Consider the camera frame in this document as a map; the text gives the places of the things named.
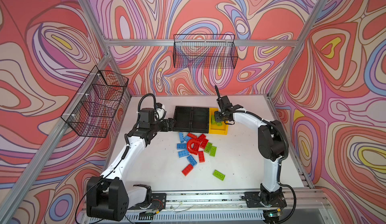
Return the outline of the green lego brick large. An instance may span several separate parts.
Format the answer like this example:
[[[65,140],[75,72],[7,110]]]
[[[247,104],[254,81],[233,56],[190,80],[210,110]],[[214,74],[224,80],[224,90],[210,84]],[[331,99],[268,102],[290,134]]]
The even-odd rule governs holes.
[[[216,125],[217,122],[216,122],[216,119],[215,119],[215,116],[214,115],[211,115],[211,124],[212,125]]]

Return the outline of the green lego brick pair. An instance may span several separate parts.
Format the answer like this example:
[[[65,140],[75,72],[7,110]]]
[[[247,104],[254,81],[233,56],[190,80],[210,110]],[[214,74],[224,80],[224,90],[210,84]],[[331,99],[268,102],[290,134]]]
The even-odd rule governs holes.
[[[217,147],[213,146],[212,143],[207,143],[206,147],[204,148],[204,152],[209,154],[209,156],[215,157],[217,151]]]

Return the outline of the green lego brick front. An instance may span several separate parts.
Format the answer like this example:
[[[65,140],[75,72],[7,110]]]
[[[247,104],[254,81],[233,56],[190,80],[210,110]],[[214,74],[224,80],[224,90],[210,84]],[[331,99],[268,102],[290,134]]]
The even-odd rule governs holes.
[[[224,181],[224,179],[225,179],[225,174],[221,173],[218,170],[214,170],[213,176],[216,177],[217,179],[221,180],[221,181]]]

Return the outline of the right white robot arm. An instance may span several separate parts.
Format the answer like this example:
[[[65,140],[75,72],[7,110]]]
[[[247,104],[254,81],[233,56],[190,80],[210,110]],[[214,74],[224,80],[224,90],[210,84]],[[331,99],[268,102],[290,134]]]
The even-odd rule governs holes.
[[[289,144],[282,125],[277,120],[268,121],[239,104],[233,105],[228,96],[219,95],[217,103],[218,110],[215,111],[217,122],[225,124],[237,122],[257,131],[258,150],[264,158],[264,174],[258,200],[268,206],[282,194],[281,166],[289,155]]]

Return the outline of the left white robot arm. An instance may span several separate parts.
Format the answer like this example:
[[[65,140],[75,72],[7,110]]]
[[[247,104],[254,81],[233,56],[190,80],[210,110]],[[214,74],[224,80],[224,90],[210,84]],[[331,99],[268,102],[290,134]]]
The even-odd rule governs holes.
[[[121,221],[128,209],[137,206],[145,209],[152,205],[151,186],[128,186],[125,179],[142,151],[158,132],[170,132],[173,119],[165,118],[162,106],[143,108],[131,131],[124,135],[125,145],[112,164],[86,185],[86,214],[90,218]]]

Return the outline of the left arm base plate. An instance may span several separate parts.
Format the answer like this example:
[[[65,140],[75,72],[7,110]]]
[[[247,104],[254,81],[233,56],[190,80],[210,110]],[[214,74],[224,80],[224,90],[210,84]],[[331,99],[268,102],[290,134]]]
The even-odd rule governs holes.
[[[149,200],[139,203],[129,208],[129,210],[155,210],[161,211],[166,206],[166,193],[153,193]]]

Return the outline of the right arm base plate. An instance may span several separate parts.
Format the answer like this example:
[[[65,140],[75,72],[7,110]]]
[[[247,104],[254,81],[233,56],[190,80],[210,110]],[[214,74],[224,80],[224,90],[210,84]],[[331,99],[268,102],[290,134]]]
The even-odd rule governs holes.
[[[282,192],[245,192],[241,197],[248,208],[285,208],[287,203]]]

